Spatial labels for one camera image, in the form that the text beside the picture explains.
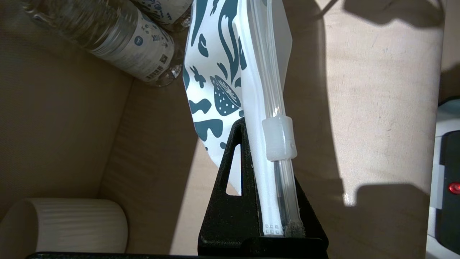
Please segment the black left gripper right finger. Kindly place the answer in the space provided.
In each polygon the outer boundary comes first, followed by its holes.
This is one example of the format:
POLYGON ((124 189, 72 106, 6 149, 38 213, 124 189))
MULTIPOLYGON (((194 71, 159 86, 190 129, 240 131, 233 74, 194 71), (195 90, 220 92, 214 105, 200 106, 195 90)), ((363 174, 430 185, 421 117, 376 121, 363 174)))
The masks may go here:
POLYGON ((295 185, 304 237, 265 234, 265 237, 270 240, 269 248, 277 257, 327 257, 329 245, 327 235, 296 177, 295 185))

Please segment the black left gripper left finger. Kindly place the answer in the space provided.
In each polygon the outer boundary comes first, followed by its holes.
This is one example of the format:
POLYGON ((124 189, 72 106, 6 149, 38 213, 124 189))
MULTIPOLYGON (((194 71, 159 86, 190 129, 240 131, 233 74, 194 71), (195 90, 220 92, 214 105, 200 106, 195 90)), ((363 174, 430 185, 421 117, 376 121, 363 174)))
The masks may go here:
POLYGON ((246 257, 245 241, 260 237, 261 213, 246 130, 241 118, 233 124, 198 235, 201 257, 246 257), (240 146, 241 195, 226 193, 236 147, 240 146))

